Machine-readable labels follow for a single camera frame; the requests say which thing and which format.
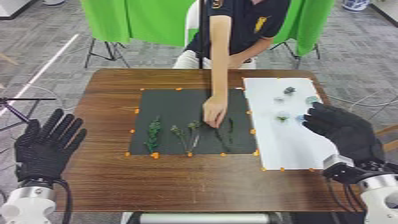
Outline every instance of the white sheet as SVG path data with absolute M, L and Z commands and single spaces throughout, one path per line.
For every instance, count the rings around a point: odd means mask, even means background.
M 287 87 L 296 90 L 291 96 L 284 95 Z M 296 116 L 305 114 L 310 107 L 305 103 L 309 96 L 317 97 L 310 79 L 245 78 L 245 97 L 266 170 L 321 169 L 325 158 L 337 153 L 328 139 L 296 121 Z M 275 102 L 275 97 L 284 98 L 282 103 Z M 284 122 L 275 118 L 280 112 L 289 113 Z

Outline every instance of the polo shirt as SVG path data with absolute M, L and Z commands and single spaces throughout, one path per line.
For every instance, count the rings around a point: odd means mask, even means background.
M 289 0 L 207 0 L 204 20 L 204 57 L 209 58 L 209 17 L 225 15 L 232 19 L 229 55 L 250 48 L 261 38 L 273 37 L 282 27 Z M 198 51 L 198 33 L 184 50 Z

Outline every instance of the wooden board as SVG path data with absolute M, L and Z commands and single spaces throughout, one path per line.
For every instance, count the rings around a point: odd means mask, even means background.
M 305 71 L 236 70 L 229 87 L 245 77 L 303 77 L 328 103 L 314 76 Z M 262 172 L 252 155 L 124 157 L 138 107 L 140 88 L 209 88 L 207 70 L 103 69 L 92 75 L 76 116 L 85 120 L 87 140 L 76 151 L 63 178 L 74 211 L 341 211 L 317 172 Z M 335 184 L 335 194 L 342 189 Z M 58 191 L 58 207 L 63 193 Z

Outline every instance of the floor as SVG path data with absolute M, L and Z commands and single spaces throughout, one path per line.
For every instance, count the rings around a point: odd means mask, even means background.
M 58 96 L 58 101 L 40 103 L 33 113 L 39 120 L 46 119 L 58 107 L 72 112 L 94 71 L 124 65 L 120 61 L 110 62 L 92 58 L 88 69 L 83 69 L 90 31 L 78 0 L 69 0 L 67 4 L 51 8 L 37 2 L 12 21 L 0 21 L 0 52 L 19 63 L 14 66 L 0 59 L 0 84 L 5 86 L 5 89 L 0 89 L 1 97 L 15 95 L 74 34 L 79 35 L 78 39 L 40 75 L 35 87 L 23 94 L 23 97 L 53 97 L 40 89 L 44 88 Z M 104 53 L 103 50 L 97 44 L 95 52 Z M 133 68 L 170 68 L 181 50 L 179 47 L 138 40 L 131 40 L 126 49 L 120 49 Z M 398 94 L 398 29 L 373 9 L 355 14 L 335 5 L 319 39 L 319 51 L 321 60 L 312 52 L 302 60 L 300 69 L 316 74 L 333 106 L 349 109 L 351 103 L 335 98 L 355 102 L 373 94 L 360 102 L 373 107 L 351 107 L 353 113 L 369 119 L 381 109 L 376 105 L 390 102 Z M 293 59 L 282 47 L 261 54 L 257 68 L 293 68 Z M 14 106 L 26 112 L 30 105 L 15 103 Z M 371 118 L 374 129 L 398 123 L 396 115 L 398 103 L 389 105 Z M 14 117 L 5 113 L 0 117 L 0 127 L 14 121 Z M 0 189 L 5 192 L 15 187 L 12 143 L 21 130 L 23 127 L 17 127 L 0 133 Z M 398 153 L 390 153 L 389 159 L 398 160 Z M 115 213 L 81 213 L 74 214 L 72 223 L 117 223 L 118 217 L 120 214 Z M 51 220 L 58 219 L 60 214 L 55 214 Z

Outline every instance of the green backdrop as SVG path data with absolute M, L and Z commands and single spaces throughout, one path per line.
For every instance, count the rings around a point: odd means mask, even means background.
M 108 42 L 126 43 L 134 38 L 182 46 L 184 14 L 191 3 L 193 0 L 81 0 L 92 37 Z M 312 51 L 332 5 L 333 0 L 291 0 L 275 43 L 293 38 L 298 56 Z

